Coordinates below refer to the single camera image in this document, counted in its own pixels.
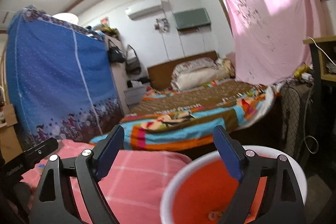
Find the suitcase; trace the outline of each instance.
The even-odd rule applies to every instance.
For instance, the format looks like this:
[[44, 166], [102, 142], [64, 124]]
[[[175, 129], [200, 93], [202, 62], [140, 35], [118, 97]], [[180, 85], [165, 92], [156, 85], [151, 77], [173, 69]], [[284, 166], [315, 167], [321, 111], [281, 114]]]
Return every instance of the suitcase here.
[[310, 117], [312, 110], [311, 96], [308, 102], [306, 124], [303, 124], [305, 104], [311, 88], [309, 83], [301, 83], [296, 80], [286, 83], [280, 90], [282, 109], [282, 151], [295, 160], [299, 159], [303, 146], [303, 127], [305, 135], [310, 134]]

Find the pink checkered cloth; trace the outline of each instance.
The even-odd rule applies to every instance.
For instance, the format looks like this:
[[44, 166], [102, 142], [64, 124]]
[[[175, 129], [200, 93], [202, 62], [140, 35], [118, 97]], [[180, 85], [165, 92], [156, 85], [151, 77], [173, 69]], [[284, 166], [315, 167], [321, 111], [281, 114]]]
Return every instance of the pink checkered cloth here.
[[[93, 146], [63, 140], [58, 155], [75, 157]], [[112, 168], [99, 186], [121, 224], [161, 224], [160, 201], [173, 176], [191, 159], [178, 153], [120, 150]], [[38, 165], [23, 175], [23, 182], [36, 189], [40, 179]], [[71, 178], [73, 194], [83, 221], [92, 223], [85, 208], [76, 178]]]

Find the blue wardrobe cover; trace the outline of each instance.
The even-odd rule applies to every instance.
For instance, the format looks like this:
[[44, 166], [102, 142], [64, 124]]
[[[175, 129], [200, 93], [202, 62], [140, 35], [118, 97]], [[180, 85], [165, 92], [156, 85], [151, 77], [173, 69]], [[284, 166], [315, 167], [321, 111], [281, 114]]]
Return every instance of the blue wardrobe cover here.
[[89, 142], [120, 121], [104, 42], [36, 10], [18, 15], [7, 32], [8, 92], [26, 149], [49, 137]]

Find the air conditioner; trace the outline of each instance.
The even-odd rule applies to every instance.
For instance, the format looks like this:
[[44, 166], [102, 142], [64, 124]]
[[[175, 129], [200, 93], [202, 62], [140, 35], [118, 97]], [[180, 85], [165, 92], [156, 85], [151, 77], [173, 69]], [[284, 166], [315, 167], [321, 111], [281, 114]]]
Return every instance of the air conditioner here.
[[125, 13], [130, 19], [136, 19], [162, 10], [161, 0], [144, 0], [129, 6]]

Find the headboard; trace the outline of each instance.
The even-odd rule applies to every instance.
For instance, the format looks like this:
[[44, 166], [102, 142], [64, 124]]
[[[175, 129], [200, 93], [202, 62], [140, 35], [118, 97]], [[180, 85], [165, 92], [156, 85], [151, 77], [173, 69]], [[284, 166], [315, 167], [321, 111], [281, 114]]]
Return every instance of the headboard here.
[[162, 63], [159, 65], [155, 65], [152, 67], [147, 68], [148, 70], [148, 75], [149, 78], [151, 79], [151, 86], [154, 89], [157, 90], [164, 90], [167, 87], [170, 86], [170, 82], [171, 82], [171, 75], [173, 73], [174, 68], [176, 67], [176, 65], [183, 63], [183, 62], [187, 62], [187, 61], [191, 61], [191, 60], [195, 60], [198, 58], [202, 58], [202, 57], [209, 57], [211, 58], [213, 61], [217, 60], [217, 53], [215, 51], [212, 52], [204, 52], [201, 54], [197, 54], [197, 55], [192, 55], [192, 56], [188, 56], [185, 58], [180, 58], [177, 60], [172, 60], [166, 63]]

